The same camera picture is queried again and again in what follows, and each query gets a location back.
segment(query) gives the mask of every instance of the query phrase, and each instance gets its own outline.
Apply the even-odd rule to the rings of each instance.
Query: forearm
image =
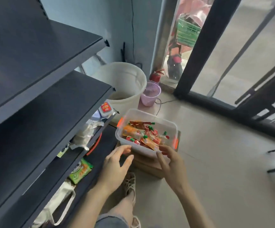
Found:
[[[95,185],[86,195],[80,210],[72,220],[70,227],[93,228],[109,193],[100,185]]]
[[[177,196],[191,228],[214,228],[214,224],[208,218],[205,209],[192,188],[189,186],[185,187],[185,189],[177,193]]]

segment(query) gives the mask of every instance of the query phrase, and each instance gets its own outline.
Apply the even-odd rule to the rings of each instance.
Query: beige sneaker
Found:
[[[127,196],[131,190],[134,193],[133,205],[135,205],[135,183],[135,174],[133,172],[128,172],[125,176],[123,184],[125,189],[125,196]]]
[[[141,222],[136,216],[133,216],[131,228],[141,228]]]

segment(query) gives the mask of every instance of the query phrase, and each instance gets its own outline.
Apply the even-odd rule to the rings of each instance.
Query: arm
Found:
[[[132,163],[133,155],[127,157],[120,167],[120,156],[129,153],[131,146],[119,146],[104,161],[97,184],[91,189],[70,227],[93,228],[107,198],[121,185]]]
[[[191,228],[214,228],[214,224],[208,218],[196,193],[188,183],[186,167],[181,156],[169,146],[160,146],[160,150],[162,152],[157,152],[157,157],[164,172],[164,177],[178,196],[189,226]],[[169,164],[166,163],[163,155],[170,158]]]

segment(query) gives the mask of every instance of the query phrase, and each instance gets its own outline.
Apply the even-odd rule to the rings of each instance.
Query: blue wall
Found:
[[[110,47],[98,54],[107,63],[121,61],[120,49],[126,43],[126,58],[132,56],[131,0],[41,0],[48,17],[108,39]],[[148,77],[162,0],[133,0],[135,62],[143,63]],[[92,57],[83,64],[90,76],[100,66]]]

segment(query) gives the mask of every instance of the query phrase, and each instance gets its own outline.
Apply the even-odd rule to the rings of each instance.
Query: white plastic tub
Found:
[[[129,123],[129,121],[143,121],[143,122],[155,122],[154,129],[158,130],[159,134],[167,132],[169,136],[168,142],[165,145],[171,146],[176,149],[178,145],[178,127],[175,123],[156,117],[155,115],[148,114],[138,109],[129,109],[123,116],[115,131],[115,137],[120,141],[121,145],[131,145],[132,149],[136,152],[143,154],[147,157],[157,158],[156,153],[152,149],[137,145],[133,142],[127,141],[122,137],[123,128]]]
[[[109,97],[109,103],[120,113],[112,120],[116,123],[128,109],[137,109],[140,96],[147,84],[144,72],[126,62],[113,62],[101,66],[92,77],[115,88],[116,92]]]

